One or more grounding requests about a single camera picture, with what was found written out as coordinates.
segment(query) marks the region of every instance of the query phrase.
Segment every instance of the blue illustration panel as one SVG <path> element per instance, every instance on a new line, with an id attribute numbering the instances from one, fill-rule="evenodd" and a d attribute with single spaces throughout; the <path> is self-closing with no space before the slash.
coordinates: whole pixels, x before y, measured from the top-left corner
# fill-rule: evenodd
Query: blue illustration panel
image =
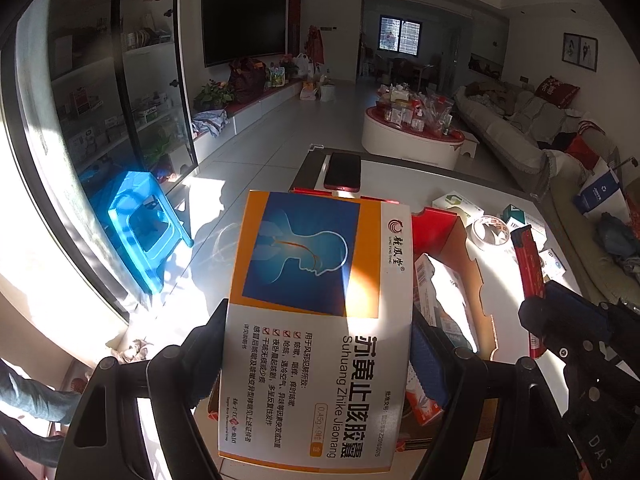
<path id="1" fill-rule="evenodd" d="M 344 316 L 359 213 L 357 202 L 271 193 L 242 295 Z"/>

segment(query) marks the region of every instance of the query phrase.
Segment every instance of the picture frame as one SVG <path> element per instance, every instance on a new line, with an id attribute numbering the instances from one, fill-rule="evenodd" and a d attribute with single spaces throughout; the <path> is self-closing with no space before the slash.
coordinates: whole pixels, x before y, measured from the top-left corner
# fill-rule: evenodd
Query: picture frame
<path id="1" fill-rule="evenodd" d="M 566 32 L 562 39 L 562 61 L 597 72 L 597 38 Z"/>

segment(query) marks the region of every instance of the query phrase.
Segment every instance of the brown bag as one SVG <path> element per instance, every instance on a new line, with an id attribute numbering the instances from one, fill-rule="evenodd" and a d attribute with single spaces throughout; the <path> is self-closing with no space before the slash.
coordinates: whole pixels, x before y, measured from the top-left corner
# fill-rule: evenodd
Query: brown bag
<path id="1" fill-rule="evenodd" d="M 243 57 L 233 60 L 229 66 L 229 84 L 236 93 L 236 102 L 244 104 L 260 97 L 266 81 L 264 63 L 258 59 Z"/>

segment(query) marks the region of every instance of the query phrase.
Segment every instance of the blue plastic stool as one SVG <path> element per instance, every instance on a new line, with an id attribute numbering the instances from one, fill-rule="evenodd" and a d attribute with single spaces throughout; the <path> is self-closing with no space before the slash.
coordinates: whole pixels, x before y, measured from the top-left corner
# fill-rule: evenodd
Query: blue plastic stool
<path id="1" fill-rule="evenodd" d="M 145 206 L 150 198 L 160 209 Z M 98 220 L 113 228 L 111 241 L 138 284 L 151 294 L 159 294 L 164 286 L 165 261 L 180 240 L 193 247 L 193 239 L 158 181 L 151 173 L 127 171 L 100 190 L 91 202 Z M 157 221 L 167 224 L 159 237 L 154 228 Z"/>

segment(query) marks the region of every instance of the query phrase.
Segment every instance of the window frame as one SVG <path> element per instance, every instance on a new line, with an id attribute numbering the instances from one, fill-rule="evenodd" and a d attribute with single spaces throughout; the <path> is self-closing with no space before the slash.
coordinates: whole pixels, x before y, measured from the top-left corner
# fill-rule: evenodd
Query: window frame
<path id="1" fill-rule="evenodd" d="M 400 22 L 400 30 L 399 30 L 399 35 L 398 35 L 398 48 L 396 50 L 390 49 L 390 48 L 380 48 L 380 39 L 382 38 L 382 20 L 383 18 L 386 18 L 388 20 L 396 20 L 398 22 Z M 418 25 L 420 27 L 420 31 L 418 33 L 418 46 L 416 48 L 416 53 L 415 54 L 411 54 L 410 52 L 403 52 L 402 50 L 400 50 L 400 38 L 402 36 L 402 26 L 405 23 L 415 23 L 415 25 Z M 407 56 L 414 56 L 414 57 L 418 57 L 418 54 L 420 54 L 420 42 L 422 40 L 422 22 L 418 22 L 416 20 L 404 20 L 402 18 L 398 18 L 397 16 L 390 16 L 388 14 L 380 14 L 380 21 L 378 22 L 378 48 L 377 50 L 382 51 L 382 52 L 396 52 L 397 54 L 405 54 Z"/>

